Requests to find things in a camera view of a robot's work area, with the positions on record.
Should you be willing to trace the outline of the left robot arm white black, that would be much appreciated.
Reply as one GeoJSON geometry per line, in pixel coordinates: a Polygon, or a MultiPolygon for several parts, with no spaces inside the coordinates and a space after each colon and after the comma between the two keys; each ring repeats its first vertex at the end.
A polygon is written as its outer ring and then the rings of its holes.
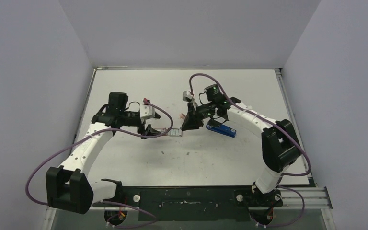
{"type": "Polygon", "coordinates": [[[108,102],[92,117],[82,140],[72,147],[72,152],[58,167],[46,172],[46,194],[49,207],[79,214],[88,212],[92,204],[106,200],[118,206],[124,193],[118,188],[122,183],[113,179],[89,182],[89,172],[104,146],[122,127],[136,127],[136,133],[128,134],[141,139],[155,138],[161,132],[146,124],[148,119],[159,119],[158,109],[149,100],[139,104],[138,111],[128,109],[128,95],[122,92],[109,93],[108,102]]]}

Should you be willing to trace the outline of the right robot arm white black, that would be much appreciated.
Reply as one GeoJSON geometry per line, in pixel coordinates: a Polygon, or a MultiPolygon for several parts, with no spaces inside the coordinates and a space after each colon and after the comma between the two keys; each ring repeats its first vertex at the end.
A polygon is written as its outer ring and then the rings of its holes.
{"type": "Polygon", "coordinates": [[[213,120],[217,115],[225,121],[232,121],[251,131],[262,142],[262,157],[265,167],[252,185],[252,200],[255,204],[265,205],[273,190],[282,178],[282,174],[292,165],[301,152],[295,129],[290,121],[274,120],[259,115],[250,106],[246,106],[236,97],[226,98],[217,84],[205,88],[208,103],[198,105],[190,91],[183,92],[183,101],[187,102],[187,114],[181,125],[182,131],[196,130],[204,126],[208,119],[215,127],[221,123],[213,120]]]}

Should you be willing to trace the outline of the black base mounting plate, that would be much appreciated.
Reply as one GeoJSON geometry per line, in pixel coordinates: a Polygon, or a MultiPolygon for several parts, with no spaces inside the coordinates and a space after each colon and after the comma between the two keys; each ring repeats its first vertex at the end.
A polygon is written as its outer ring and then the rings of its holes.
{"type": "Polygon", "coordinates": [[[94,207],[118,209],[116,202],[141,208],[159,221],[249,221],[251,213],[268,214],[283,206],[279,190],[253,192],[250,185],[234,186],[124,186],[107,203],[94,207]]]}

